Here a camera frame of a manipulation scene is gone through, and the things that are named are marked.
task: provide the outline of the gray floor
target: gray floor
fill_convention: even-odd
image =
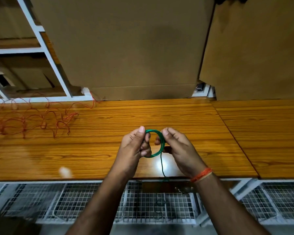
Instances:
[[[69,225],[43,225],[40,235],[64,235]],[[294,225],[266,226],[273,235],[294,235]],[[111,235],[216,235],[212,226],[193,228],[191,225],[114,225]]]

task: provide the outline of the wooden table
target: wooden table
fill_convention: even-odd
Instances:
[[[212,104],[263,179],[294,178],[294,100]]]
[[[46,110],[45,103],[33,106]],[[93,109],[78,104],[73,108],[79,115],[70,122],[69,135],[64,128],[54,139],[51,130],[37,128],[26,139],[21,134],[0,137],[0,181],[103,179],[122,137],[141,125],[157,130],[170,126],[185,133],[218,176],[258,176],[208,99],[115,101],[101,102]],[[32,125],[41,122],[38,117],[31,120]],[[51,114],[48,120],[51,125]],[[171,155],[163,155],[163,165],[166,176],[183,176]],[[61,167],[70,173],[63,177]],[[135,178],[160,177],[159,156],[140,160]]]

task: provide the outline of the bracelet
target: bracelet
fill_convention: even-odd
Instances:
[[[202,180],[202,179],[206,178],[207,176],[209,176],[210,174],[212,174],[212,169],[207,167],[201,173],[199,173],[197,176],[192,178],[191,182],[196,182],[198,180]]]

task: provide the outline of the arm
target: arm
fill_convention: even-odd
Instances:
[[[151,155],[149,139],[143,126],[123,137],[111,170],[66,235],[110,233],[127,181],[135,175],[139,159]]]
[[[162,134],[170,145],[165,147],[164,152],[173,155],[177,166],[185,176],[193,178],[207,168],[184,134],[173,128],[163,129]],[[156,139],[155,144],[160,144],[159,138]],[[215,174],[212,173],[196,181],[195,186],[219,235],[270,234],[244,209]]]

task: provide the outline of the person's left hand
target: person's left hand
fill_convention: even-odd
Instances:
[[[135,175],[139,159],[151,156],[149,140],[150,133],[145,134],[144,126],[125,135],[111,171],[117,175],[125,175],[128,180],[131,179]]]

